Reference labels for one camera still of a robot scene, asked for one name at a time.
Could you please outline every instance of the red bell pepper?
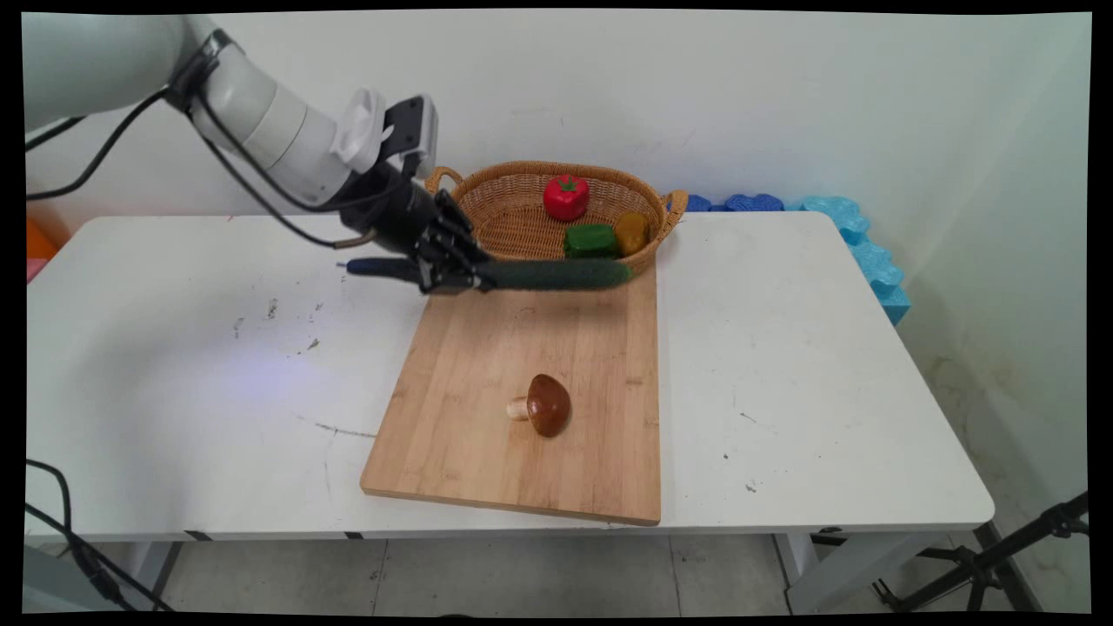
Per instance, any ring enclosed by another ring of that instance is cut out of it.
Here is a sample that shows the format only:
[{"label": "red bell pepper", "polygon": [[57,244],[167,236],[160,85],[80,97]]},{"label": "red bell pepper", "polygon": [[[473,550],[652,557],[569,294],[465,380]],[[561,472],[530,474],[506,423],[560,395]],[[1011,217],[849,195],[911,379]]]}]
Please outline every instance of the red bell pepper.
[{"label": "red bell pepper", "polygon": [[588,211],[588,182],[571,174],[558,176],[545,186],[545,213],[560,219],[571,222]]}]

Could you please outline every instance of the light blue foam piece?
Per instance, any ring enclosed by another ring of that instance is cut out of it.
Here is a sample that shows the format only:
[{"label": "light blue foam piece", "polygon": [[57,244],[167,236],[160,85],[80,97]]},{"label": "light blue foam piece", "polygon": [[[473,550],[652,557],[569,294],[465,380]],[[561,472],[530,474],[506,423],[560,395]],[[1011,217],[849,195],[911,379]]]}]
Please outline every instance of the light blue foam piece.
[{"label": "light blue foam piece", "polygon": [[850,254],[858,262],[858,267],[866,275],[866,281],[873,287],[877,297],[884,299],[893,293],[900,281],[904,280],[904,272],[893,264],[893,253],[863,236],[861,243],[849,246]]},{"label": "light blue foam piece", "polygon": [[869,229],[869,219],[860,214],[858,203],[841,196],[808,196],[789,206],[788,211],[815,211],[827,215],[835,222],[843,241],[851,246],[860,244]]},{"label": "light blue foam piece", "polygon": [[889,295],[879,297],[878,300],[881,302],[881,309],[885,310],[885,314],[889,316],[889,322],[894,326],[912,309],[912,301],[908,300],[908,295],[900,287],[894,288]]}]

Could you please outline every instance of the mushroom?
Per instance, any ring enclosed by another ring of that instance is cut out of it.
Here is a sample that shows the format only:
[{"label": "mushroom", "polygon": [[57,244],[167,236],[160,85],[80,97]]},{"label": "mushroom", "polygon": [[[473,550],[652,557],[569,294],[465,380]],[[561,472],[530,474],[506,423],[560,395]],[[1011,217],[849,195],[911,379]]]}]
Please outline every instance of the mushroom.
[{"label": "mushroom", "polygon": [[564,429],[572,412],[572,399],[556,379],[538,374],[530,382],[530,391],[506,404],[506,414],[515,421],[530,420],[541,437],[553,437]]}]

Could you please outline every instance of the brown mushroom cap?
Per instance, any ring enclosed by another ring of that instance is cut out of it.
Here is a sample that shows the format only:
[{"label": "brown mushroom cap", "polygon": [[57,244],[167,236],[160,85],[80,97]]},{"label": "brown mushroom cap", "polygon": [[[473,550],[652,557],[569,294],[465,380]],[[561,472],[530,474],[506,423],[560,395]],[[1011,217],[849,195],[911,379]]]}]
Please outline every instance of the brown mushroom cap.
[{"label": "brown mushroom cap", "polygon": [[529,411],[533,430],[542,437],[553,437],[568,423],[572,412],[572,399],[556,379],[538,374],[530,382],[530,391],[525,395],[525,409]]}]

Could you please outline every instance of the wicker basket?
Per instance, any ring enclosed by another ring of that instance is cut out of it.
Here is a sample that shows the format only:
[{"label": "wicker basket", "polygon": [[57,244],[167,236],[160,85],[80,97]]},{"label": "wicker basket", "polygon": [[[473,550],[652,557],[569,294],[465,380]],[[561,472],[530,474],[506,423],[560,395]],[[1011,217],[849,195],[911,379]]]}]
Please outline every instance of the wicker basket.
[{"label": "wicker basket", "polygon": [[[571,174],[588,182],[588,211],[573,222],[559,222],[545,213],[542,194],[549,180]],[[688,193],[674,190],[664,197],[644,182],[618,169],[515,160],[491,166],[466,179],[452,168],[437,167],[425,179],[435,194],[441,178],[456,182],[452,197],[475,226],[475,238],[491,256],[502,261],[563,258],[564,229],[572,224],[614,224],[623,213],[634,212],[649,219],[649,244],[620,260],[640,273],[653,263],[653,253],[684,214]]]}]

